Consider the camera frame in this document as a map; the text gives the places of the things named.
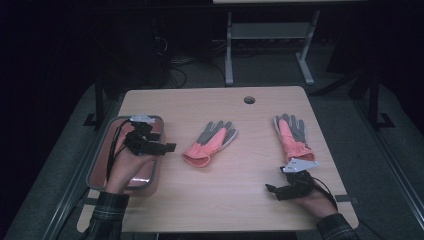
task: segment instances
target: pink glove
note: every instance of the pink glove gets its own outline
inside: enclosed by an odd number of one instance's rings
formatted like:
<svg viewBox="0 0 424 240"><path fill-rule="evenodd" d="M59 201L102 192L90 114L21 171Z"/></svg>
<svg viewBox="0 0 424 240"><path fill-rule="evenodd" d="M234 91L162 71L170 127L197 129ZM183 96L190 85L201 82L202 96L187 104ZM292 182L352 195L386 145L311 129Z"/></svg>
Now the pink glove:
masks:
<svg viewBox="0 0 424 240"><path fill-rule="evenodd" d="M292 158L314 160L315 155L306 145L305 125L302 119L296 120L294 115L287 114L274 117L274 125L278 137L283 144L287 156L287 163Z"/></svg>
<svg viewBox="0 0 424 240"><path fill-rule="evenodd" d="M194 167L204 167L216 152L224 149L236 137L237 130L232 123L220 121L216 125L209 122L197 141L184 152L184 160Z"/></svg>

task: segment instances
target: hand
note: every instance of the hand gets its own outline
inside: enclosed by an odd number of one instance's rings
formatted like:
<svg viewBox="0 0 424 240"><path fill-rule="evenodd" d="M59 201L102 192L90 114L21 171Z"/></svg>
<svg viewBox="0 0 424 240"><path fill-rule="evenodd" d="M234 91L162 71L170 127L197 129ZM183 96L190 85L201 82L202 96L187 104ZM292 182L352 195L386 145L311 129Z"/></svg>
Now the hand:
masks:
<svg viewBox="0 0 424 240"><path fill-rule="evenodd" d="M136 156L127 147L124 147L116 156L105 191L114 194L123 194L130 180L137 174L141 167L155 158L153 155Z"/></svg>
<svg viewBox="0 0 424 240"><path fill-rule="evenodd" d="M306 208L312 215L320 219L338 213L324 194L315 189L308 196L296 198L292 201Z"/></svg>

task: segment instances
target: plaid sleeve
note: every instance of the plaid sleeve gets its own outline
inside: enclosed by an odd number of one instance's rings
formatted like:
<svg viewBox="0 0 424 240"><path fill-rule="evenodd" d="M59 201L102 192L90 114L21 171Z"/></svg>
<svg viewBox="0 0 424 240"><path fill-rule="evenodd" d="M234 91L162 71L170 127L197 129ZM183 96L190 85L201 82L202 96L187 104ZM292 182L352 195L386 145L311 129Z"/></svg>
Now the plaid sleeve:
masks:
<svg viewBox="0 0 424 240"><path fill-rule="evenodd" d="M120 239L122 220L128 205L128 195L101 192L81 239Z"/></svg>
<svg viewBox="0 0 424 240"><path fill-rule="evenodd" d="M324 240L359 240L342 214L333 214L321 219L317 228Z"/></svg>

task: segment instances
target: wooden table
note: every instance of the wooden table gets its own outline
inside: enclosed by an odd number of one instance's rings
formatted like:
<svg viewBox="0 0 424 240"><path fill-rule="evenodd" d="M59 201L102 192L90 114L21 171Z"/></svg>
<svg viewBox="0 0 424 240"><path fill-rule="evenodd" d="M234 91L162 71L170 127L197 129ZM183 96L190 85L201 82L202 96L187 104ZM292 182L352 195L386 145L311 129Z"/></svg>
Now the wooden table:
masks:
<svg viewBox="0 0 424 240"><path fill-rule="evenodd" d="M246 104L244 98L255 98ZM150 197L131 197L123 221L126 232L294 231L314 229L316 219L289 201L277 201L265 184L286 185L285 164L273 117L294 114L305 121L307 142L320 166L309 170L334 195L346 190L304 90L248 87L129 91L119 115L159 115L167 142L176 151L163 158L159 186ZM235 140L205 168L182 159L209 121L232 121ZM89 198L98 192L90 190ZM358 220L350 202L338 203L352 227ZM86 204L78 221L84 231L94 209Z"/></svg>

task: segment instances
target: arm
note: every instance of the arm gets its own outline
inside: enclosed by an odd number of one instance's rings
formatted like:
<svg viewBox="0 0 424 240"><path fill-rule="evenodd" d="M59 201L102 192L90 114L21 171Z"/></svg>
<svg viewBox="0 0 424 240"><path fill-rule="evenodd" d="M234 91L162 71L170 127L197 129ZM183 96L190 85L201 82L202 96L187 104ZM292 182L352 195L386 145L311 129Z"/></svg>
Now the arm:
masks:
<svg viewBox="0 0 424 240"><path fill-rule="evenodd" d="M140 168L154 159L152 155L135 156L128 148L118 154L105 191L100 193L90 225L81 239L120 239L122 220L129 200L124 190Z"/></svg>
<svg viewBox="0 0 424 240"><path fill-rule="evenodd" d="M338 213L333 204L317 190L313 190L306 197L297 198L293 201L320 219L316 226L324 240L359 239L343 215Z"/></svg>

